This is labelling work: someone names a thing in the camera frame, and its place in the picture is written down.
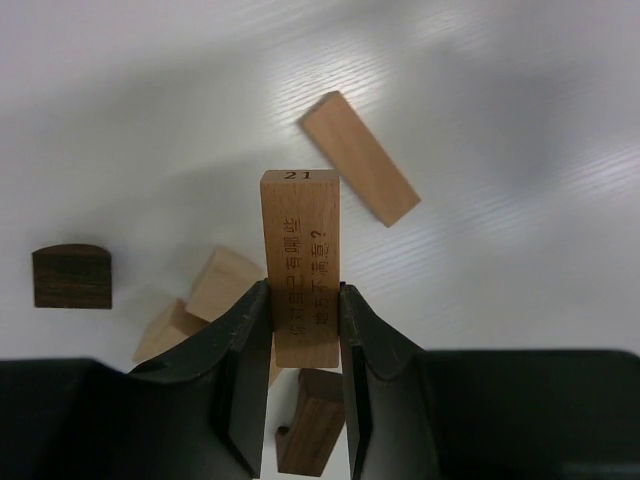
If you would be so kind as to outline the printed light wood plank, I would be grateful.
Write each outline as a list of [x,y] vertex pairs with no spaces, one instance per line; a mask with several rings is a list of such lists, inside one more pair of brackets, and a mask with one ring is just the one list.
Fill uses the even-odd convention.
[[268,170],[260,180],[276,364],[339,366],[340,180]]

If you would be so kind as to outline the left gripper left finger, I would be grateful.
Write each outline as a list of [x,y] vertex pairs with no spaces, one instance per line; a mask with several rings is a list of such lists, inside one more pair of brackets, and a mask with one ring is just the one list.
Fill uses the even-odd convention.
[[1,365],[5,479],[255,479],[272,330],[269,289],[128,373],[89,358]]

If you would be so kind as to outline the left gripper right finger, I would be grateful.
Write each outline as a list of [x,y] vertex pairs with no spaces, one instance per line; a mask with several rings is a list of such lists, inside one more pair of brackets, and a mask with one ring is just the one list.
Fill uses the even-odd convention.
[[611,349],[425,350],[339,295],[354,479],[635,479],[639,359]]

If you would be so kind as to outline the light wood cube block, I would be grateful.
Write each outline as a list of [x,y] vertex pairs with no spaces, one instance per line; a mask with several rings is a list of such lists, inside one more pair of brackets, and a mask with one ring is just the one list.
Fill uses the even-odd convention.
[[133,362],[154,358],[208,326],[209,323],[186,311],[182,299],[172,302],[145,329],[133,355]]

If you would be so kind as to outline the plain light wood plank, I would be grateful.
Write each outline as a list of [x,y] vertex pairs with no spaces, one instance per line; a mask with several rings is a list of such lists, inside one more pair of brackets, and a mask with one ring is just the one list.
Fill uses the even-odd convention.
[[395,225],[421,202],[341,92],[324,94],[298,124],[384,226]]

